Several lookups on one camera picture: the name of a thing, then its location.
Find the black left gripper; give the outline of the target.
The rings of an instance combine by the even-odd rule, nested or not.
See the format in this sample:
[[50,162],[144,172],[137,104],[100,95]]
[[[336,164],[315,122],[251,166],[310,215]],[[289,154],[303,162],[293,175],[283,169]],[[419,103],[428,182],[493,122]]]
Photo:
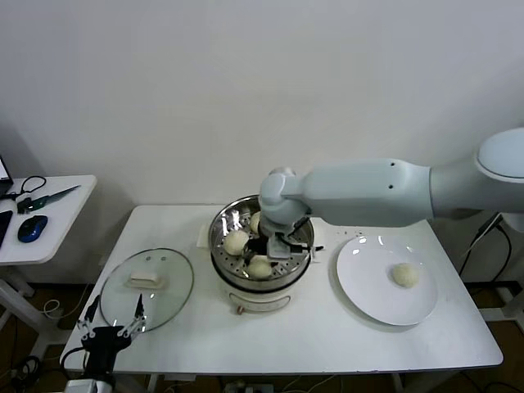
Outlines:
[[88,306],[84,316],[77,321],[79,330],[90,332],[81,339],[82,347],[88,352],[88,361],[84,367],[84,371],[88,375],[111,374],[117,355],[131,345],[130,335],[145,332],[147,324],[142,294],[140,294],[133,319],[125,327],[95,327],[91,331],[99,300],[100,296],[97,295],[91,305]]

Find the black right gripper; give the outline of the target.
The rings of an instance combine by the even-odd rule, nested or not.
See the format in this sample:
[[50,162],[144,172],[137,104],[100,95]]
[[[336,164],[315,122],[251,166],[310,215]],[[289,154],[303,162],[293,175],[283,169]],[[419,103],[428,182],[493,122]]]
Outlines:
[[[265,236],[250,238],[246,243],[246,251],[244,251],[245,264],[249,264],[253,255],[267,255],[267,245],[269,239]],[[278,266],[275,260],[269,260],[271,269]]]

